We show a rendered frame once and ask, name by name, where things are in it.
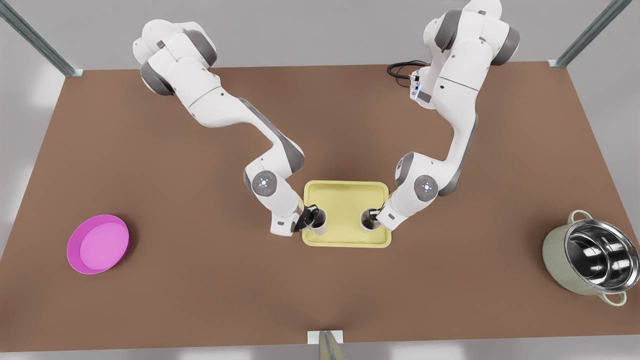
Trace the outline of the silver frame post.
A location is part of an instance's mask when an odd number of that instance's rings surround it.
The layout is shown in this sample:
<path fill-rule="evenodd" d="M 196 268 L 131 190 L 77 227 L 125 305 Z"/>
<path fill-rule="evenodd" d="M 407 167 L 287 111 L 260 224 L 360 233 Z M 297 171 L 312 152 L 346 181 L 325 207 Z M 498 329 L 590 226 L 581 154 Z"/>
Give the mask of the silver frame post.
<path fill-rule="evenodd" d="M 603 30 L 626 9 L 633 0 L 611 0 L 599 15 L 581 32 L 570 46 L 557 58 L 550 59 L 550 68 L 567 68 Z"/>
<path fill-rule="evenodd" d="M 79 78 L 84 70 L 64 59 L 6 0 L 0 0 L 0 18 L 12 27 L 27 43 L 67 78 Z"/>
<path fill-rule="evenodd" d="M 344 343 L 342 330 L 314 330 L 307 332 L 307 344 L 318 345 L 318 360 L 346 360 L 341 348 Z"/>

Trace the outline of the white IKEA cup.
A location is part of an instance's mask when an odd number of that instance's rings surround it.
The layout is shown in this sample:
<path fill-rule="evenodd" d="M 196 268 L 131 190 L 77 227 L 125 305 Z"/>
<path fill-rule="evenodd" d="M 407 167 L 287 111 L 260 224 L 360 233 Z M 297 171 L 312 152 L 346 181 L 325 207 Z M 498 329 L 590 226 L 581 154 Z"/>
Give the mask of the white IKEA cup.
<path fill-rule="evenodd" d="M 364 233 L 370 233 L 381 227 L 379 221 L 372 221 L 369 218 L 369 209 L 364 210 L 359 216 L 359 228 Z"/>
<path fill-rule="evenodd" d="M 310 208 L 306 229 L 317 236 L 323 236 L 327 232 L 327 214 L 325 210 L 319 207 Z"/>

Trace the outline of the pale green steel pot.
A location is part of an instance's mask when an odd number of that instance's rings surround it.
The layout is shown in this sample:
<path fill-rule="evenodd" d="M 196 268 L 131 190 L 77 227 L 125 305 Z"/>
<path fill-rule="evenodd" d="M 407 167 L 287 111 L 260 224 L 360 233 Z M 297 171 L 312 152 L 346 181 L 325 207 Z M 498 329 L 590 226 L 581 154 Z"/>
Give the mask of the pale green steel pot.
<path fill-rule="evenodd" d="M 554 281 L 581 296 L 623 306 L 640 281 L 640 251 L 614 225 L 574 210 L 542 242 L 542 261 Z"/>

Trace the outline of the pink round bowl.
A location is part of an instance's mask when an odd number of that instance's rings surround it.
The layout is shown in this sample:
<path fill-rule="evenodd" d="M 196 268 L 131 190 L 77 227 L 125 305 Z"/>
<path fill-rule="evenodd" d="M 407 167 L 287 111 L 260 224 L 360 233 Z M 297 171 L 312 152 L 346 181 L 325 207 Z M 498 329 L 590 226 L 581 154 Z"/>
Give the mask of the pink round bowl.
<path fill-rule="evenodd" d="M 101 214 L 83 221 L 68 240 L 67 262 L 84 275 L 108 271 L 123 260 L 130 249 L 130 231 L 118 216 Z"/>

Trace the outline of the yellow rectangular tray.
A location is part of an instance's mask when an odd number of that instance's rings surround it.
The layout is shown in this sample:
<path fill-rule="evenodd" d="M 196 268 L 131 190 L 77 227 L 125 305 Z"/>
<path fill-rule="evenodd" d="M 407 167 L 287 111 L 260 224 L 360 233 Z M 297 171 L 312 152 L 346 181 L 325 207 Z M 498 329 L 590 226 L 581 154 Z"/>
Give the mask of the yellow rectangular tray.
<path fill-rule="evenodd" d="M 307 246 L 325 248 L 386 248 L 391 231 L 380 227 L 361 230 L 361 214 L 381 208 L 389 196 L 388 187 L 377 181 L 311 180 L 304 187 L 304 203 L 316 205 L 326 213 L 325 233 L 302 231 Z"/>

